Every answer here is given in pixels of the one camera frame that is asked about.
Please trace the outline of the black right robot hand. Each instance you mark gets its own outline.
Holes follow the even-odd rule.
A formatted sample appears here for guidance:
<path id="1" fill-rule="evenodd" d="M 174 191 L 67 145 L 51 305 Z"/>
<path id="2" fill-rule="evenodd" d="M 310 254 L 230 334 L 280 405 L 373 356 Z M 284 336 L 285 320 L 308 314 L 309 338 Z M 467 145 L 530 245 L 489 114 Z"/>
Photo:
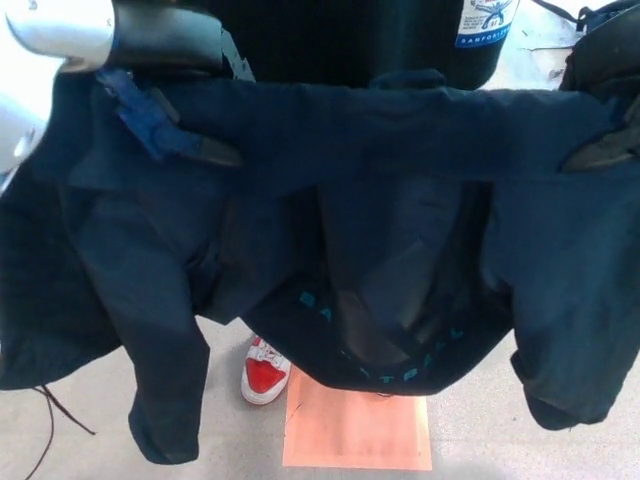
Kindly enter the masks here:
<path id="1" fill-rule="evenodd" d="M 565 61 L 562 91 L 604 98 L 633 95 L 624 126 L 574 152 L 564 172 L 607 168 L 639 156 L 639 3 L 616 1 L 599 10 L 584 9 L 577 25 L 584 30 Z"/>

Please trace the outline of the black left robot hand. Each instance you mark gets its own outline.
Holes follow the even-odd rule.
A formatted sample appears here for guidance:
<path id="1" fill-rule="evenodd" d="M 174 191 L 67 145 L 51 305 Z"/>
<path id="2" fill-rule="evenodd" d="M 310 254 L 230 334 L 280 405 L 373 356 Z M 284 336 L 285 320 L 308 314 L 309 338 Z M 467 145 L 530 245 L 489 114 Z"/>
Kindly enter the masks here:
<path id="1" fill-rule="evenodd" d="M 115 34 L 98 81 L 117 99 L 117 115 L 158 162 L 173 157 L 223 167 L 243 164 L 236 148 L 180 126 L 181 117 L 156 87 L 140 89 L 136 73 L 204 73 L 253 81 L 232 35 L 216 17 L 175 4 L 116 1 Z"/>

